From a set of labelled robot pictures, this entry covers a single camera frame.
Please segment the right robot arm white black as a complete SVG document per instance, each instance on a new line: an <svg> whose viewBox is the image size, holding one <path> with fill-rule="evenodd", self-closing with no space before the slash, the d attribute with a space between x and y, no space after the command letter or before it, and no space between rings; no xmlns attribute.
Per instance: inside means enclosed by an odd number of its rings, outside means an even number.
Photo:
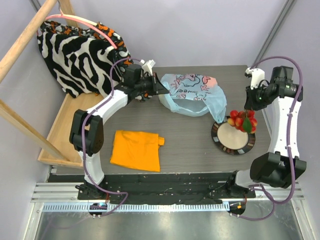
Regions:
<svg viewBox="0 0 320 240"><path fill-rule="evenodd" d="M291 187L307 168L307 163L300 159L297 144L303 88L293 82L293 68L274 67L269 81L259 68L247 68L245 76L251 79L245 89L245 110L258 111L270 106L273 121L267 153L254 159L250 169L234 171L228 178L225 190L233 198L247 194L251 186Z"/></svg>

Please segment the light blue printed plastic bag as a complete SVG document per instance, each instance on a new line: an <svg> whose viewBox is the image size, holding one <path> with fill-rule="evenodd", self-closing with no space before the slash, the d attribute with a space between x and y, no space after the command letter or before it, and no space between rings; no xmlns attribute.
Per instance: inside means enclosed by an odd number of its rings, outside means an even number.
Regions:
<svg viewBox="0 0 320 240"><path fill-rule="evenodd" d="M210 113L222 123L227 108L225 93L214 77L201 74L165 74L160 82L169 91L159 95L159 101L171 112L201 117Z"/></svg>

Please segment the fake lychee bunch red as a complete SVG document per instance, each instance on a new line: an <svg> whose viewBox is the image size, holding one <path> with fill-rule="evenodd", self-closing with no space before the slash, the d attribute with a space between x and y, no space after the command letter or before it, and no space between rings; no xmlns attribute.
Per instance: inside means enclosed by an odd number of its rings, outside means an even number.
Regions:
<svg viewBox="0 0 320 240"><path fill-rule="evenodd" d="M237 130L248 134L254 134L258 125L258 121L255 118L255 111L253 110L232 110L229 113L227 122Z"/></svg>

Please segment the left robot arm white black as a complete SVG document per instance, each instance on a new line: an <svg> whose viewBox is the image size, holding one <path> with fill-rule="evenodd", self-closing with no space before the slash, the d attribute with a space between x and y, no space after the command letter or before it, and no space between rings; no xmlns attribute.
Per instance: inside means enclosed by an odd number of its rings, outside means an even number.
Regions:
<svg viewBox="0 0 320 240"><path fill-rule="evenodd" d="M107 98L87 110L78 109L74 113L69 141L82 159L84 187L97 200L107 192L100 159L104 124L134 99L148 99L169 92L153 71L154 65L154 60L129 65L120 83L111 87Z"/></svg>

